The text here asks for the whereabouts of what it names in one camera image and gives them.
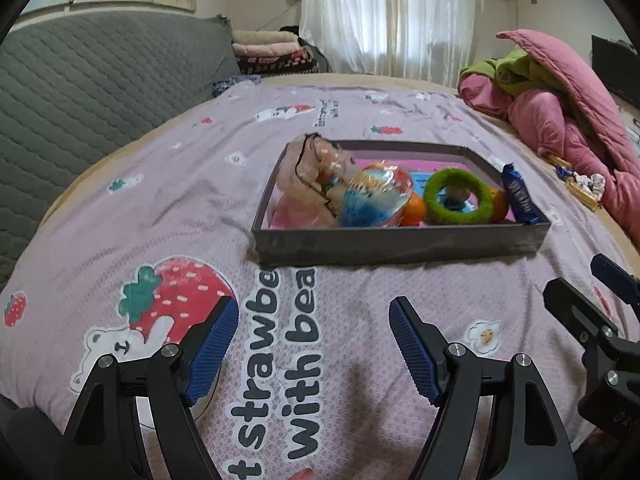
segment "white curtain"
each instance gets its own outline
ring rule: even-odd
[[[302,0],[301,36],[332,70],[455,86],[484,0]]]

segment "green cloth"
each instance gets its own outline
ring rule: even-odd
[[[532,88],[565,91],[556,76],[519,46],[503,59],[481,61],[465,68],[460,76],[467,74],[485,75],[514,97]]]

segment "pink blanket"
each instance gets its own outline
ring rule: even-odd
[[[580,174],[602,174],[607,187],[604,207],[640,246],[640,164],[625,133],[618,107],[598,76],[567,44],[542,32],[513,30],[497,35],[513,40],[565,86],[594,130],[584,135],[563,96],[545,90],[529,90],[512,101],[484,75],[460,79],[458,92],[481,112],[506,118],[532,150],[552,153],[574,165]]]

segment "screw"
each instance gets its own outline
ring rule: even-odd
[[[618,384],[618,374],[615,371],[609,370],[607,372],[607,383],[611,384],[611,386]]]
[[[457,357],[460,357],[466,354],[465,346],[460,343],[451,343],[449,345],[448,350],[450,354],[455,355]]]
[[[531,357],[529,357],[526,354],[517,354],[516,355],[516,362],[520,366],[529,366],[531,364]]]
[[[100,359],[98,359],[98,366],[100,368],[109,368],[113,363],[113,357],[110,355],[103,355]]]
[[[173,357],[178,353],[178,350],[179,350],[178,345],[169,344],[169,345],[164,345],[160,353],[164,357]]]

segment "cable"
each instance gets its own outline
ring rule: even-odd
[[[257,28],[256,30],[263,30],[265,27],[267,27],[268,25],[271,25],[271,23],[275,22],[276,20],[279,20],[280,18],[282,18],[287,12],[289,12],[293,6],[295,4],[291,4],[289,7],[287,7],[287,9],[284,10],[284,12],[281,12],[280,14],[278,14],[275,18],[273,18],[272,20],[269,20],[267,23],[265,23],[262,27]]]

